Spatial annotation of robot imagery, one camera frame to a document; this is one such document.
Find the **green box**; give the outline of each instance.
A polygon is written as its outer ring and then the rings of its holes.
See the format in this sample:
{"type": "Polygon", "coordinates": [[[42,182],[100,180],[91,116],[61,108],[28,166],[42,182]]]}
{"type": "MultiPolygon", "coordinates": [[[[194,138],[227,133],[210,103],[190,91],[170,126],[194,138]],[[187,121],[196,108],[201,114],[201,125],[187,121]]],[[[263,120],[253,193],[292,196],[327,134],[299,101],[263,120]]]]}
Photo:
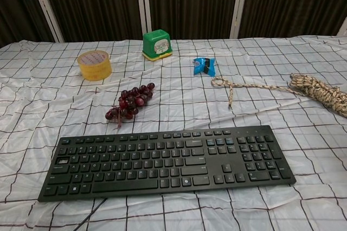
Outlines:
{"type": "Polygon", "coordinates": [[[144,34],[142,54],[152,61],[170,56],[172,48],[169,34],[162,29],[144,34]]]}

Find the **black keyboard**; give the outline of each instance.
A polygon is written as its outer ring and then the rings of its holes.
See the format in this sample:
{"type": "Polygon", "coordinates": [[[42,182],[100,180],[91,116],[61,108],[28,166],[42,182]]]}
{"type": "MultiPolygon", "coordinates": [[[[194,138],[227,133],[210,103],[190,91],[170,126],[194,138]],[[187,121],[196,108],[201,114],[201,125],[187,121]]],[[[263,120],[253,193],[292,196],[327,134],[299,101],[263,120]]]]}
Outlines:
{"type": "Polygon", "coordinates": [[[269,126],[63,137],[38,200],[295,182],[269,126]]]}

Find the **tape roll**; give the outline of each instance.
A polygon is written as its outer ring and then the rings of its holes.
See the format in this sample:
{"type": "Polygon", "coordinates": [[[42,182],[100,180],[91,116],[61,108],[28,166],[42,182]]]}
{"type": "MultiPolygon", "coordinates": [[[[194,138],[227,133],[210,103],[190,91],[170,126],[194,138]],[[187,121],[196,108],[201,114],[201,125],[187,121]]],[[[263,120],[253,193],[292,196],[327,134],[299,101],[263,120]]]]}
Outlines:
{"type": "Polygon", "coordinates": [[[85,52],[77,58],[77,62],[83,77],[89,81],[105,79],[112,73],[110,58],[105,51],[85,52]]]}

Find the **rope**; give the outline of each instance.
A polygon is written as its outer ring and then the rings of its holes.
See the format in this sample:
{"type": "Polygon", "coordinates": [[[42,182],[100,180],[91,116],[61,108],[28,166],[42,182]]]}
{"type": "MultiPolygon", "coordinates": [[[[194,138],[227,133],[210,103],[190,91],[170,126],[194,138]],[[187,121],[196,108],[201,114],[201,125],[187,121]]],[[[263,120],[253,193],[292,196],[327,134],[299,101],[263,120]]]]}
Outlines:
{"type": "Polygon", "coordinates": [[[347,117],[347,94],[340,92],[339,87],[330,87],[317,80],[316,78],[308,75],[291,74],[290,86],[295,87],[302,92],[295,91],[291,88],[281,86],[266,86],[258,84],[236,84],[229,80],[224,79],[221,76],[216,76],[211,81],[213,86],[229,86],[229,106],[232,106],[233,102],[233,87],[257,87],[264,89],[276,89],[281,91],[287,91],[292,94],[301,95],[303,97],[312,97],[314,100],[320,101],[325,107],[332,108],[338,114],[347,117]]]}

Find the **dark curtain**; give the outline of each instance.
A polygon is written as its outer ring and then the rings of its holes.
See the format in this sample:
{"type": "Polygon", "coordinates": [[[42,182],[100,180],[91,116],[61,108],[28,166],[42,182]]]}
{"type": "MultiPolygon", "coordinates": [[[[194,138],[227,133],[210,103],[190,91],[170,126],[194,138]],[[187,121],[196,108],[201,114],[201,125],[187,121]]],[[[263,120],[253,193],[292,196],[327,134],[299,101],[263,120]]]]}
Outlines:
{"type": "Polygon", "coordinates": [[[20,40],[54,41],[38,0],[0,0],[0,47],[20,40]]]}
{"type": "Polygon", "coordinates": [[[64,40],[142,39],[138,0],[50,0],[64,40]]]}
{"type": "Polygon", "coordinates": [[[172,39],[229,38],[235,0],[150,0],[152,29],[172,39]]]}
{"type": "Polygon", "coordinates": [[[347,0],[246,0],[239,38],[336,35],[347,0]]]}

